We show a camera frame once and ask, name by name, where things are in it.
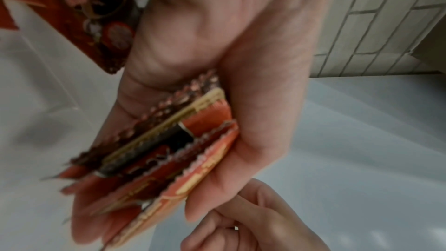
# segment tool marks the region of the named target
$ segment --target tiled wall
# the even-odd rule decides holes
[[[312,77],[434,71],[410,51],[446,13],[446,0],[333,0]]]

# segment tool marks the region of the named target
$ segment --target palm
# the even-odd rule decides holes
[[[117,102],[97,140],[130,124],[191,77],[217,68],[241,138],[192,192],[186,216],[197,220],[231,199],[288,148],[309,70],[309,64],[297,62],[311,61],[316,39],[312,33],[319,22],[314,17],[319,6],[301,13],[299,5],[302,0],[152,0],[138,28]],[[293,29],[307,36],[305,42],[294,39]],[[73,214],[100,196],[77,195]],[[110,231],[135,213],[132,209],[96,218],[75,216],[73,237],[80,243],[101,236],[107,240]],[[239,234],[239,246],[252,240],[247,231]]]

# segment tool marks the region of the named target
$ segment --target red and gold envelope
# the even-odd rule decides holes
[[[142,211],[105,244],[119,247],[166,218],[220,162],[238,125],[215,72],[191,81],[129,128],[70,161],[58,178],[64,195],[100,187],[104,197],[80,216],[140,206]]]

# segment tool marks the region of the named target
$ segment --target hand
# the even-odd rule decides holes
[[[240,139],[189,196],[186,217],[198,220],[286,154],[326,4],[327,0],[151,0],[116,104],[97,141],[130,124],[194,76],[217,68],[240,125]],[[76,216],[98,197],[75,197],[72,235],[78,243],[99,237],[106,241],[138,212]]]
[[[208,213],[183,240],[181,251],[329,251],[329,248],[271,187],[252,179],[231,201]]]

